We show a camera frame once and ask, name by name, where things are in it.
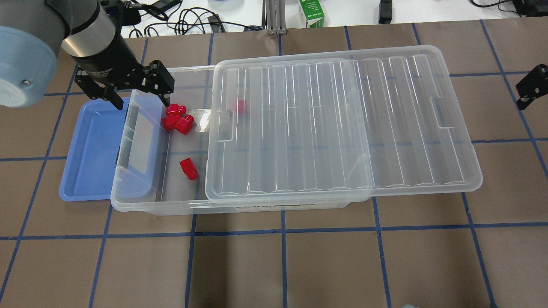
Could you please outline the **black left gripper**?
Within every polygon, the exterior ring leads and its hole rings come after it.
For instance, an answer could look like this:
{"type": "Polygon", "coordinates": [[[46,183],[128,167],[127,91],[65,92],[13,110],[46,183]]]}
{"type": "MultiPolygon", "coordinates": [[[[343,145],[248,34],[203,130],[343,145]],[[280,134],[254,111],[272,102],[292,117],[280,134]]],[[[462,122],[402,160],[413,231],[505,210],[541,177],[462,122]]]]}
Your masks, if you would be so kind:
{"type": "Polygon", "coordinates": [[[74,60],[78,65],[75,82],[90,99],[103,99],[122,110],[124,101],[116,90],[138,89],[156,95],[165,107],[170,105],[175,88],[172,74],[160,60],[144,67],[123,38],[114,39],[98,54],[74,60]]]}

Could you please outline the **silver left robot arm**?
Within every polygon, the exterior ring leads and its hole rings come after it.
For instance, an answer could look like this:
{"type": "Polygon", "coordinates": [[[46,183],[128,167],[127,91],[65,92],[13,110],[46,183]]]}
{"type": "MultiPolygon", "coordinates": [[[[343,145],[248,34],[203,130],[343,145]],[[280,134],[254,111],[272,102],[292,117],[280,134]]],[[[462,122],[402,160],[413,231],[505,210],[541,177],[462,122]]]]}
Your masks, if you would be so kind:
{"type": "Polygon", "coordinates": [[[75,82],[90,99],[121,110],[120,90],[139,90],[170,105],[174,78],[155,60],[139,63],[121,35],[145,11],[166,21],[159,2],[136,0],[3,0],[0,3],[0,103],[30,107],[38,103],[65,51],[77,64],[75,82]]]}

